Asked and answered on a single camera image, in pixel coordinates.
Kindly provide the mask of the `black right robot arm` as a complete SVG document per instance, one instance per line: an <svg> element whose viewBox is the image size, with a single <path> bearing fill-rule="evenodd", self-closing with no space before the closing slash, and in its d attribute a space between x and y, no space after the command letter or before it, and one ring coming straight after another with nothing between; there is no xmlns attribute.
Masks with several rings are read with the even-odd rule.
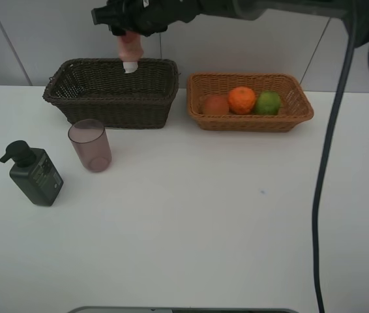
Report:
<svg viewBox="0 0 369 313"><path fill-rule="evenodd" d="M267 9L339 19L354 47L369 44L369 1L107 1L91 15L95 25L107 25L115 36L133 31L148 37L198 15L254 21Z"/></svg>

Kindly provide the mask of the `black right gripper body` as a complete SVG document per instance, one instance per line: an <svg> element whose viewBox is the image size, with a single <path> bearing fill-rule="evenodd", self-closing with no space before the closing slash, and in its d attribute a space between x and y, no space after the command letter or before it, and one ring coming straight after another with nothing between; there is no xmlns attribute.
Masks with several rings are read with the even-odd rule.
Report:
<svg viewBox="0 0 369 313"><path fill-rule="evenodd" d="M91 15L95 25L107 25L117 37L128 31L149 37L168 30L167 25L145 17L144 1L106 1L105 6L94 8Z"/></svg>

